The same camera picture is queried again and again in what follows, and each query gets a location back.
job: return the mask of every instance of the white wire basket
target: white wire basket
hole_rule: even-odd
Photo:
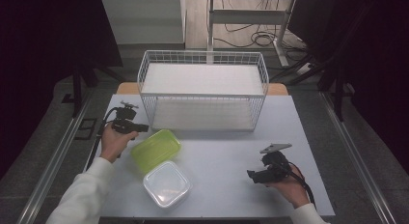
[[[154,50],[138,85],[153,129],[253,131],[268,74],[257,52]]]

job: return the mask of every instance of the table surface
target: table surface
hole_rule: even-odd
[[[121,95],[112,97],[108,110],[122,100],[143,107],[140,97],[135,95],[136,86],[136,83],[122,84],[118,89]],[[334,215],[292,98],[286,96],[286,87],[282,84],[270,84],[270,88],[254,132],[175,131],[182,149],[172,161],[193,183],[188,197],[175,209],[159,208],[145,191],[143,174],[129,154],[133,146],[153,134],[151,130],[141,133],[115,164],[117,174],[111,186],[120,189],[110,193],[102,216],[145,219],[289,216],[293,207],[278,191],[253,184],[246,174],[246,170],[265,169],[259,161],[262,157],[259,150],[274,141],[293,145],[282,152],[303,169],[318,212]],[[139,109],[135,122],[147,121],[144,110]]]

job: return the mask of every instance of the clear plastic container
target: clear plastic container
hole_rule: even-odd
[[[189,192],[191,183],[172,161],[165,161],[144,177],[144,186],[157,206],[168,209]]]
[[[157,165],[174,157],[179,150],[180,143],[174,134],[168,129],[162,129],[136,145],[131,155],[141,172],[146,174]]]

